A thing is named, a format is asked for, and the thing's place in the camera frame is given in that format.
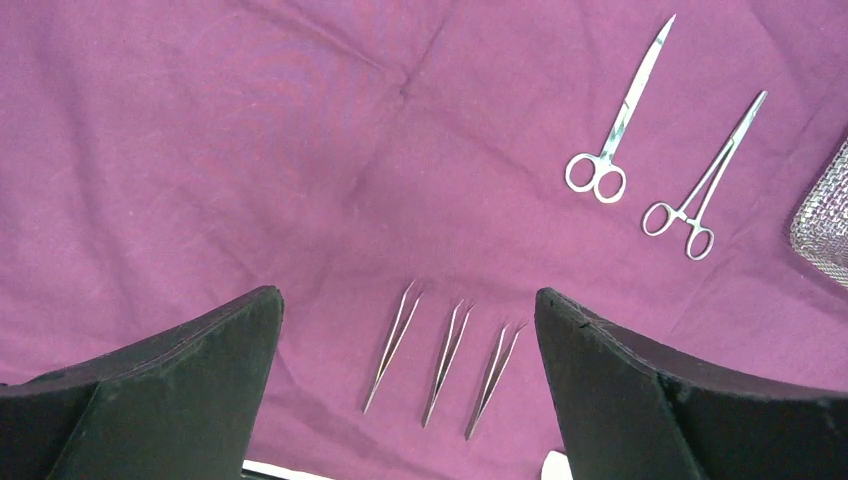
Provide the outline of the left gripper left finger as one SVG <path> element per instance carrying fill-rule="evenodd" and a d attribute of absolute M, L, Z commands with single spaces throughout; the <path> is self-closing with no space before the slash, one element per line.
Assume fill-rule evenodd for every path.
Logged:
<path fill-rule="evenodd" d="M 238 479 L 284 302 L 256 288 L 194 320 L 1 389 L 5 479 Z"/>

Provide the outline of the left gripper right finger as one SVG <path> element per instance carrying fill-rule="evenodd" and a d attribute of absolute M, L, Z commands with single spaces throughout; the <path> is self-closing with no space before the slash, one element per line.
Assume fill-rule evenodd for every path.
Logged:
<path fill-rule="evenodd" d="M 577 479 L 843 479 L 847 396 L 722 367 L 558 291 L 535 330 Z"/>

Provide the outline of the metal tweezers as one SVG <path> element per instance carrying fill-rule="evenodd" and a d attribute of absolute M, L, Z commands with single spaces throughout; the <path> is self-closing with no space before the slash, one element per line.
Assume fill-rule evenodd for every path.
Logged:
<path fill-rule="evenodd" d="M 426 428 L 434 413 L 439 396 L 454 362 L 457 350 L 463 340 L 470 314 L 475 304 L 464 307 L 465 300 L 461 299 L 451 312 L 448 328 L 445 332 L 436 364 L 432 388 L 422 417 L 421 426 Z"/>
<path fill-rule="evenodd" d="M 526 328 L 526 326 L 526 323 L 518 325 L 509 339 L 506 338 L 506 334 L 510 324 L 504 325 L 501 328 L 494 350 L 490 355 L 490 361 L 486 368 L 478 400 L 475 404 L 469 424 L 464 434 L 464 439 L 466 441 L 470 441 L 474 436 L 498 383 L 503 376 L 504 370 L 509 364 L 521 332 Z"/>

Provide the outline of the metal forceps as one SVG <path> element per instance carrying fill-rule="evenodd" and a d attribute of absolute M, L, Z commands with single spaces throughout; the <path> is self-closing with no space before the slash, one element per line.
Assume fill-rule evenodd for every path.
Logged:
<path fill-rule="evenodd" d="M 647 208 L 641 220 L 641 230 L 645 235 L 657 237 L 679 221 L 689 227 L 684 250 L 686 257 L 700 261 L 710 254 L 715 243 L 715 233 L 703 223 L 706 210 L 768 94 L 767 90 L 761 90 L 752 100 L 726 142 L 684 200 L 677 206 L 667 201 L 656 201 Z"/>

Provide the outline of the metal spatula tool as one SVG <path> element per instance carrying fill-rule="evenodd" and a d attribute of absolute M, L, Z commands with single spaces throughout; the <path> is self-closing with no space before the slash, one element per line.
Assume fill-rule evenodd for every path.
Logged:
<path fill-rule="evenodd" d="M 404 339 L 409 325 L 416 314 L 421 297 L 423 296 L 423 290 L 420 290 L 413 299 L 410 299 L 410 294 L 415 287 L 416 281 L 412 280 L 400 297 L 397 311 L 389 328 L 380 361 L 376 368 L 374 380 L 362 407 L 363 414 L 366 414 L 369 411 L 382 380 L 394 359 L 396 351 Z"/>

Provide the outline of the metal surgical scissors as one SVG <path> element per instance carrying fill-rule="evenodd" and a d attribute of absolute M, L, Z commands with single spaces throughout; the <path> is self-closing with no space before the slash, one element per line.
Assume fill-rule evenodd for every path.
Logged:
<path fill-rule="evenodd" d="M 616 203 L 623 197 L 627 186 L 627 176 L 625 171 L 614 162 L 614 157 L 676 18 L 677 14 L 670 16 L 644 54 L 600 152 L 597 154 L 577 153 L 566 164 L 563 179 L 570 190 L 577 193 L 592 192 L 594 197 L 604 204 Z M 581 161 L 588 161 L 591 164 L 592 176 L 587 182 L 578 184 L 574 180 L 573 169 Z M 603 181 L 608 176 L 617 176 L 619 179 L 616 191 L 609 195 L 602 192 Z"/>

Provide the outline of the wire mesh instrument tray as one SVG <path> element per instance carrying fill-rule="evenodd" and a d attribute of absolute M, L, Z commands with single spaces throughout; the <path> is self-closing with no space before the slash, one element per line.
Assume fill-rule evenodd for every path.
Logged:
<path fill-rule="evenodd" d="M 819 271 L 847 287 L 847 140 L 796 211 L 790 244 Z"/>

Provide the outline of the purple cloth wrap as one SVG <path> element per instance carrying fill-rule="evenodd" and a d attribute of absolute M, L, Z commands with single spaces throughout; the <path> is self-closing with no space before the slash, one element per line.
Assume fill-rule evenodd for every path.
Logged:
<path fill-rule="evenodd" d="M 615 154 L 620 201 L 563 179 Z M 769 92 L 684 250 L 686 198 Z M 249 457 L 338 479 L 535 479 L 563 442 L 552 287 L 753 375 L 843 390 L 847 293 L 787 227 L 847 130 L 843 1 L 5 1 L 1 378 L 260 285 L 285 300 Z M 366 414 L 400 297 L 423 296 Z M 474 309 L 426 428 L 453 307 Z M 526 323 L 470 441 L 501 328 Z"/>

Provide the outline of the white cotton balls bag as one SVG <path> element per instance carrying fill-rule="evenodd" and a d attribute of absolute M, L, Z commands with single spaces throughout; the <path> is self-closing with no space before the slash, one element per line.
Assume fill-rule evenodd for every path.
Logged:
<path fill-rule="evenodd" d="M 540 480 L 573 480 L 568 457 L 556 450 L 549 451 L 541 467 Z"/>

